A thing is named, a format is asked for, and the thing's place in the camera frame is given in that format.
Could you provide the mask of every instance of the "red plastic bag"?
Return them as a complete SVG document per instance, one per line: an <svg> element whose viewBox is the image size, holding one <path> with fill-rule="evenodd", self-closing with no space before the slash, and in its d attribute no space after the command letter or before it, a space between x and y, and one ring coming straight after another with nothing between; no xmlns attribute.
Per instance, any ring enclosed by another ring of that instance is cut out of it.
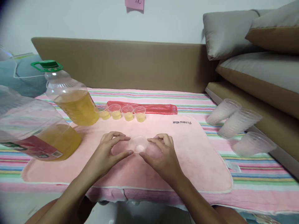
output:
<svg viewBox="0 0 299 224"><path fill-rule="evenodd" d="M123 106L132 106L133 108L142 106L146 108L146 114L163 114L163 115L173 115L178 114L178 109L175 105L172 104L134 104L126 103L121 101L108 101L107 105L119 104Z"/></svg>

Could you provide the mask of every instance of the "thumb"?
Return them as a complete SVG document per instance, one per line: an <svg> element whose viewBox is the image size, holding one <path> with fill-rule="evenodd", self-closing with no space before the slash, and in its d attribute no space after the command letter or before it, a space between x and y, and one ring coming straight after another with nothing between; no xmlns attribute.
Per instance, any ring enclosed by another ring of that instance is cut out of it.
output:
<svg viewBox="0 0 299 224"><path fill-rule="evenodd" d="M139 155L144 159L144 161L150 165L152 168L155 166L156 161L150 157L148 154L145 152L140 152Z"/></svg>
<svg viewBox="0 0 299 224"><path fill-rule="evenodd" d="M132 155L134 153L133 150L128 150L121 152L120 154L117 154L116 156L113 157L114 164L117 164L118 162L122 161L124 158Z"/></svg>

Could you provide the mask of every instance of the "beige cushion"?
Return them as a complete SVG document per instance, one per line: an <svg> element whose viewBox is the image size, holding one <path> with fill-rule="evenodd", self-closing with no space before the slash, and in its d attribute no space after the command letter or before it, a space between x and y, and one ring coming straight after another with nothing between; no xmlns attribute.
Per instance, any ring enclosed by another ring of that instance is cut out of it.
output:
<svg viewBox="0 0 299 224"><path fill-rule="evenodd" d="M234 56L216 71L227 81L299 119L299 57L272 52Z"/></svg>
<svg viewBox="0 0 299 224"><path fill-rule="evenodd" d="M270 10L210 12L203 14L209 60L226 59L238 54L262 51L245 39L255 18Z"/></svg>
<svg viewBox="0 0 299 224"><path fill-rule="evenodd" d="M228 82L211 82L207 88L222 99L236 100L243 108L262 115L263 119L256 123L255 127L299 161L299 121L297 119L256 99Z"/></svg>
<svg viewBox="0 0 299 224"><path fill-rule="evenodd" d="M299 0L254 19L246 39L267 50L299 54Z"/></svg>

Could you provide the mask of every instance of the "yellow liquid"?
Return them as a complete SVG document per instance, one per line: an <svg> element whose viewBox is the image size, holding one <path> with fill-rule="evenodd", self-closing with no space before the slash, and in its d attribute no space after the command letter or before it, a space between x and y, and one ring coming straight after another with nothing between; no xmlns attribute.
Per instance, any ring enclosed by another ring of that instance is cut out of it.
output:
<svg viewBox="0 0 299 224"><path fill-rule="evenodd" d="M81 136L67 124L54 124L36 136L63 153L52 161L69 158L81 143Z"/></svg>
<svg viewBox="0 0 299 224"><path fill-rule="evenodd" d="M144 113L138 113L138 114L136 114L136 118L137 118L138 122L144 122L145 114Z"/></svg>
<svg viewBox="0 0 299 224"><path fill-rule="evenodd" d="M121 118L121 112L120 111L113 111L111 112L111 116L114 120L118 120Z"/></svg>
<svg viewBox="0 0 299 224"><path fill-rule="evenodd" d="M89 126L99 119L96 106L85 90L75 90L58 96L54 102L77 125Z"/></svg>
<svg viewBox="0 0 299 224"><path fill-rule="evenodd" d="M100 117L103 120L108 120L110 118L110 113L108 111L102 111L100 112Z"/></svg>
<svg viewBox="0 0 299 224"><path fill-rule="evenodd" d="M133 113L124 113L124 117L126 121L131 121L133 120Z"/></svg>

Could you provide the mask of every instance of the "clear plastic cup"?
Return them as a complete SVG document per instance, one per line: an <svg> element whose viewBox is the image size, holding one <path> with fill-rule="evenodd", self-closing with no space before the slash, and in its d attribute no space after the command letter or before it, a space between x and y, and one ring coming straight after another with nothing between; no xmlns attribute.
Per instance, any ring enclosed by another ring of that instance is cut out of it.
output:
<svg viewBox="0 0 299 224"><path fill-rule="evenodd" d="M218 134L227 139L232 138L236 134L247 130L262 118L261 115L252 110L240 109L225 121Z"/></svg>
<svg viewBox="0 0 299 224"><path fill-rule="evenodd" d="M224 99L207 117L206 122L211 125L215 125L220 121L228 118L234 112L241 109L242 106L235 100Z"/></svg>
<svg viewBox="0 0 299 224"><path fill-rule="evenodd" d="M145 107L135 107L134 109L134 114L137 118L138 122L144 122L145 120L145 112L146 112L146 108Z"/></svg>
<svg viewBox="0 0 299 224"><path fill-rule="evenodd" d="M97 107L97 111L100 115L100 118L102 118L103 120L108 120L110 118L110 113L108 111L108 106L105 105L98 105Z"/></svg>
<svg viewBox="0 0 299 224"><path fill-rule="evenodd" d="M145 152L149 142L143 136L137 136L131 138L129 141L129 149L133 150L135 153Z"/></svg>
<svg viewBox="0 0 299 224"><path fill-rule="evenodd" d="M268 137L255 133L246 133L239 142L233 145L233 151L241 156L253 156L257 153L268 153L277 145Z"/></svg>
<svg viewBox="0 0 299 224"><path fill-rule="evenodd" d="M124 115L126 121L133 120L133 110L134 110L134 108L131 106L124 106L121 109L121 112Z"/></svg>
<svg viewBox="0 0 299 224"><path fill-rule="evenodd" d="M121 106L118 104L112 104L108 107L108 111L111 113L111 116L114 120L121 118Z"/></svg>

